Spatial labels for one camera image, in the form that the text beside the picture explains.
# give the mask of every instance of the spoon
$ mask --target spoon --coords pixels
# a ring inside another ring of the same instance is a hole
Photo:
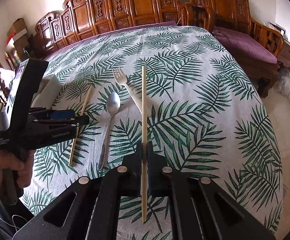
[[[102,147],[100,159],[98,160],[97,168],[99,171],[103,168],[104,163],[105,163],[110,124],[112,122],[114,115],[118,112],[120,106],[121,106],[121,100],[119,99],[118,94],[116,92],[112,92],[106,101],[106,108],[107,108],[107,112],[110,114],[110,119],[109,119],[109,123],[107,126],[107,131],[106,131],[106,135],[104,138],[104,142],[103,142],[103,147]]]

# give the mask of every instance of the leaf print tablecloth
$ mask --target leaf print tablecloth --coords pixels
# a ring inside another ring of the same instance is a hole
[[[22,201],[37,214],[80,176],[97,178],[120,165],[141,140],[141,114],[112,70],[121,67],[141,97],[141,68],[147,69],[148,137],[169,166],[193,178],[219,184],[266,228],[276,232],[282,210],[283,176],[275,134],[255,88],[226,49],[205,29],[145,28],[87,40],[48,61],[46,75],[63,84],[55,109],[80,112],[93,86],[79,129],[74,165],[67,165],[71,141],[38,149],[32,184]],[[106,133],[108,95],[121,108],[112,121],[109,157],[97,161]],[[141,199],[122,197],[117,239],[172,239],[167,198],[148,198],[141,222]]]

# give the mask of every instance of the human hand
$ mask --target human hand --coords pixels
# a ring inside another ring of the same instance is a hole
[[[3,181],[3,169],[18,171],[17,184],[20,188],[28,187],[33,174],[35,150],[28,151],[28,157],[23,163],[14,154],[0,151],[0,186]]]

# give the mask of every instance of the floor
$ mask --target floor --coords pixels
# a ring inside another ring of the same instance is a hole
[[[290,102],[283,95],[270,92],[263,99],[277,138],[283,167],[284,186],[287,191],[281,215],[277,240],[282,240],[290,231]]]

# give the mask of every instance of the chopstick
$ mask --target chopstick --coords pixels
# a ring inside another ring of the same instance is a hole
[[[80,115],[83,115],[84,114],[84,111],[85,111],[85,108],[86,108],[86,105],[87,105],[89,96],[91,94],[91,91],[92,91],[92,86],[90,86],[89,89],[88,89],[88,91],[87,91],[86,98],[85,98],[85,101],[84,101],[84,104],[83,104],[83,107],[82,107],[82,110],[81,110],[81,114]],[[73,163],[74,149],[75,149],[75,145],[76,145],[78,130],[79,130],[79,127],[77,127],[76,138],[73,139],[72,148],[70,149],[68,166],[72,166],[72,163]]]
[[[147,115],[146,115],[146,67],[142,67],[142,220],[146,221],[147,213]]]

